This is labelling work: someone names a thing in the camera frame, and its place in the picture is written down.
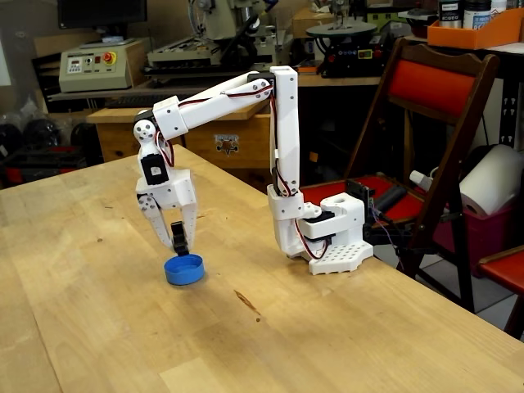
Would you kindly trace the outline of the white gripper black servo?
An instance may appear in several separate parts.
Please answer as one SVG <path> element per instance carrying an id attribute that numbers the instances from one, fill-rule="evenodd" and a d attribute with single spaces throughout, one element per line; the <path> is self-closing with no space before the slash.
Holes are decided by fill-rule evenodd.
<path id="1" fill-rule="evenodd" d="M 189 169 L 170 169 L 168 179 L 148 185 L 141 177 L 137 181 L 138 206 L 149 221 L 161 243 L 174 251 L 172 237 L 165 224 L 162 210 L 181 209 L 187 248 L 193 248 L 197 225 L 197 198 Z"/>

